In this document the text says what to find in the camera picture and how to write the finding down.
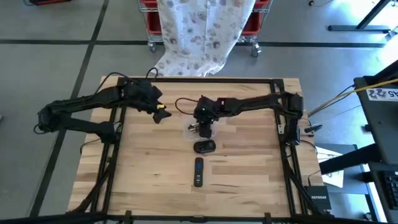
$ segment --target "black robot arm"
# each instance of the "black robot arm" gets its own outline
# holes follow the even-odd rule
[[[279,100],[287,102],[284,108]],[[197,124],[190,126],[191,131],[198,131],[203,138],[211,137],[211,124],[218,121],[219,118],[236,116],[243,111],[259,110],[270,108],[285,116],[287,124],[285,125],[285,138],[287,143],[299,144],[300,133],[298,121],[303,115],[303,98],[298,94],[287,92],[274,93],[266,96],[258,96],[239,100],[237,98],[217,98],[213,101],[205,96],[198,100],[197,107],[193,112],[193,117]]]
[[[42,133],[59,131],[61,129],[95,133],[103,143],[114,143],[117,136],[114,124],[110,121],[93,123],[71,118],[70,115],[77,111],[93,108],[117,108],[128,106],[138,111],[154,114],[155,123],[160,123],[163,118],[171,116],[165,106],[158,101],[162,92],[152,86],[148,80],[127,79],[126,83],[105,88],[93,95],[82,96],[72,100],[57,100],[39,111],[39,128]]]

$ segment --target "yellow cable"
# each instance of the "yellow cable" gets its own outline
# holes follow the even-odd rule
[[[349,95],[349,94],[352,94],[352,93],[356,93],[356,92],[359,92],[359,91],[363,91],[363,90],[367,90],[367,89],[370,89],[370,88],[379,87],[379,86],[382,86],[382,85],[387,85],[387,84],[394,83],[394,82],[398,82],[398,78],[390,80],[390,81],[380,82],[378,84],[362,87],[362,88],[359,88],[359,89],[356,89],[356,90],[348,91],[346,93],[342,93],[342,94],[332,98],[331,100],[328,100],[328,101],[324,102],[322,105],[320,105],[319,107],[317,107],[314,110],[312,110],[311,112],[309,112],[308,115],[312,114],[314,111],[317,111],[317,110],[323,108],[324,106],[326,106],[329,103],[337,100],[338,98],[341,98],[342,96],[346,96],[346,95]]]

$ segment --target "black box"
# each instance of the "black box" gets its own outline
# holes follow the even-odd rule
[[[319,210],[331,210],[329,193],[326,186],[306,186],[305,188]]]

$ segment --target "black remote control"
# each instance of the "black remote control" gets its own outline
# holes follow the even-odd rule
[[[216,143],[211,139],[195,142],[193,145],[193,150],[197,153],[214,152],[216,150]]]
[[[195,174],[193,178],[193,185],[195,187],[201,187],[203,185],[203,158],[195,158]]]

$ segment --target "wooden table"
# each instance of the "wooden table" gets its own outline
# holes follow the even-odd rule
[[[111,77],[104,87],[113,86]],[[284,79],[286,91],[301,92],[297,78]],[[173,115],[155,124],[152,116],[127,109],[110,199],[110,215],[290,217],[274,111],[243,112],[217,122],[213,138],[217,149],[205,155],[193,151],[193,141],[184,137],[189,115],[174,107],[179,97],[199,99],[201,95],[247,98],[269,94],[263,83],[154,83],[162,92],[160,101]],[[179,101],[192,112],[196,103]],[[110,110],[95,109],[91,120],[109,120]],[[300,125],[307,125],[301,120]],[[86,141],[98,137],[88,134]],[[312,138],[302,137],[310,142]],[[103,145],[97,141],[83,148],[68,209],[73,209],[94,186]],[[319,170],[314,148],[297,146],[304,185],[308,175]],[[193,186],[196,157],[205,161],[203,187]],[[322,185],[320,173],[311,176],[313,185]],[[300,212],[298,193],[293,186],[295,207]],[[103,193],[99,201],[102,205]]]

